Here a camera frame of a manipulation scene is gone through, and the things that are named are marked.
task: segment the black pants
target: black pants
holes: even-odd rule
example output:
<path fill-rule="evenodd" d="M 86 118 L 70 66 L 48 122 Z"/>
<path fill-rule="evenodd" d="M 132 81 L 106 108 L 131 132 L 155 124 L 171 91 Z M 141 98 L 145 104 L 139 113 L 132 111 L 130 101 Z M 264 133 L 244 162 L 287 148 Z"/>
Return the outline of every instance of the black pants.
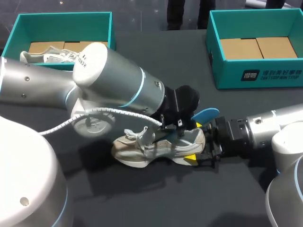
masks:
<path fill-rule="evenodd" d="M 265 8 L 267 9 L 281 9 L 285 4 L 285 0 L 267 0 Z"/>
<path fill-rule="evenodd" d="M 183 22 L 185 0 L 169 0 L 167 5 L 168 30 L 179 30 Z M 215 9 L 215 0 L 200 0 L 198 29 L 206 29 L 209 11 Z"/>

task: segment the dark gray tabletop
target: dark gray tabletop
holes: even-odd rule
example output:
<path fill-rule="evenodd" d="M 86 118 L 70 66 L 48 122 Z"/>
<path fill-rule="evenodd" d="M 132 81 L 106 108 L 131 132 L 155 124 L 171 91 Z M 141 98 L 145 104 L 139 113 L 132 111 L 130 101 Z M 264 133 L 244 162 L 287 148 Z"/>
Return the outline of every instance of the dark gray tabletop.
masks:
<path fill-rule="evenodd" d="M 205 31 L 117 34 L 117 51 L 171 88 L 200 93 L 198 110 L 216 107 L 227 119 L 301 102 L 303 89 L 217 90 L 205 49 Z M 65 111 L 0 105 L 0 114 L 37 131 L 68 119 Z M 74 227 L 269 227 L 265 190 L 275 175 L 268 152 L 229 157 L 214 171 L 166 160 L 134 169 L 114 161 L 111 141 L 143 122 L 117 120 L 97 141 L 72 128 L 49 135 L 74 196 Z"/>

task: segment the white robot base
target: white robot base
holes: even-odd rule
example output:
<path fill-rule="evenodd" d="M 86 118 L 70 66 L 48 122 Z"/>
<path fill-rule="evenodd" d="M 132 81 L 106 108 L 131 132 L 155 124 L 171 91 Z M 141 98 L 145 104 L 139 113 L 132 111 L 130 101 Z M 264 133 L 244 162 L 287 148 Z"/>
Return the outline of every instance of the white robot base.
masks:
<path fill-rule="evenodd" d="M 0 226 L 71 227 L 72 198 L 47 140 L 0 117 Z"/>

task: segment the shoe tongue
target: shoe tongue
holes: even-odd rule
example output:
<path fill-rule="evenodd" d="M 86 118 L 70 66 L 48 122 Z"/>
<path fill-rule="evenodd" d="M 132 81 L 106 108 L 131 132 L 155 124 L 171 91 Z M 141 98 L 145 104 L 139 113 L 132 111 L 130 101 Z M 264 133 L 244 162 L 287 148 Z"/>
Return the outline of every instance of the shoe tongue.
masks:
<path fill-rule="evenodd" d="M 148 129 L 141 137 L 144 145 L 152 144 L 155 141 L 156 135 L 152 129 Z"/>

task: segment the logo on box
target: logo on box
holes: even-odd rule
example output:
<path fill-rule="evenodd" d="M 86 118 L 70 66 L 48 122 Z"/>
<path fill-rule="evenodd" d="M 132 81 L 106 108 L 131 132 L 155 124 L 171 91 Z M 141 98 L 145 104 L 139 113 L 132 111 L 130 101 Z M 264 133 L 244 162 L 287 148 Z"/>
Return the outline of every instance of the logo on box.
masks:
<path fill-rule="evenodd" d="M 244 70 L 241 81 L 255 81 L 259 73 L 260 70 Z"/>

